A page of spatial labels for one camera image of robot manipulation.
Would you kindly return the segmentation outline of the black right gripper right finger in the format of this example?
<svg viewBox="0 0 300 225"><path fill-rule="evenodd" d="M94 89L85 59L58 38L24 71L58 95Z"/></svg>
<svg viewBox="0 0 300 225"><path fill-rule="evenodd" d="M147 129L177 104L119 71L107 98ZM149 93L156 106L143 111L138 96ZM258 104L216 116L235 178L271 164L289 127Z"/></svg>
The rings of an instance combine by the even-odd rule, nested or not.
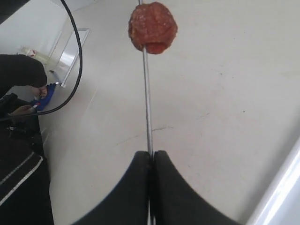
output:
<svg viewBox="0 0 300 225"><path fill-rule="evenodd" d="M162 150L152 163L152 215L157 225L238 224L199 196Z"/></svg>

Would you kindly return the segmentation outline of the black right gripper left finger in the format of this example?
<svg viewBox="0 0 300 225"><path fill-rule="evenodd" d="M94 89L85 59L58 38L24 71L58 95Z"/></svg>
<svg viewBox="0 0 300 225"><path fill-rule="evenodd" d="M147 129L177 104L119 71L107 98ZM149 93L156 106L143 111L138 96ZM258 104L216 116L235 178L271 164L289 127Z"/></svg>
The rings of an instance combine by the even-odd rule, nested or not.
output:
<svg viewBox="0 0 300 225"><path fill-rule="evenodd" d="M149 153L136 152L128 169L109 195L75 224L146 225L149 170Z"/></svg>

